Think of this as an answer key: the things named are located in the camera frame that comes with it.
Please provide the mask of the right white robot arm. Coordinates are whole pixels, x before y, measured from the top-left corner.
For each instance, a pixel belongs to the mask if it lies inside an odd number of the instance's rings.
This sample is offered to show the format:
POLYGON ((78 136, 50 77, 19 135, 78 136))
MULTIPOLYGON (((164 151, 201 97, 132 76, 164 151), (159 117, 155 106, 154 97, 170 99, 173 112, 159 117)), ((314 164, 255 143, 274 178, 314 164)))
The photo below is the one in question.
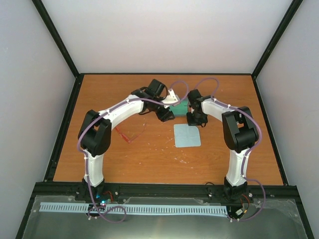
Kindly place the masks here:
POLYGON ((205 127, 208 116, 222 122, 224 141, 230 150, 228 172, 224 178, 224 197, 235 201, 247 189, 247 163, 261 132, 248 107, 234 107, 212 96, 202 96, 194 89, 187 95, 191 111, 186 114, 189 126, 205 127))

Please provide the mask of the blue cleaning cloth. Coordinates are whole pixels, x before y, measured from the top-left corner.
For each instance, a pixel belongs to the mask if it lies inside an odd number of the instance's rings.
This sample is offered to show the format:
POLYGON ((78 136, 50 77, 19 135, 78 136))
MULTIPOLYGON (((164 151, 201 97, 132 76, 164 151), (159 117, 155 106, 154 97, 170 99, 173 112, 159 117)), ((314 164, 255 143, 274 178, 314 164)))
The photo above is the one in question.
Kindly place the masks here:
POLYGON ((201 139, 199 129, 188 124, 175 124, 173 126, 175 147, 199 147, 201 139))

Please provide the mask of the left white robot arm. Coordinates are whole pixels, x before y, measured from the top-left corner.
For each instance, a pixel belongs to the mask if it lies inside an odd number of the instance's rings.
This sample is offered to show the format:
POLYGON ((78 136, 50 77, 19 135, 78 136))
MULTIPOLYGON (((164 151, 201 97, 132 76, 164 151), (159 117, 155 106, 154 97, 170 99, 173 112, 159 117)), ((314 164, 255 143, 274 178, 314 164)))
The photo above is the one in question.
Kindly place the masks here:
POLYGON ((111 145, 112 130, 129 117, 145 112, 154 112, 162 122, 173 120, 175 116, 169 107, 178 101, 173 89, 153 79, 149 86, 132 91, 114 106, 86 113, 78 134, 77 148, 84 154, 83 181, 87 184, 88 197, 95 201, 103 197, 103 158, 111 145))

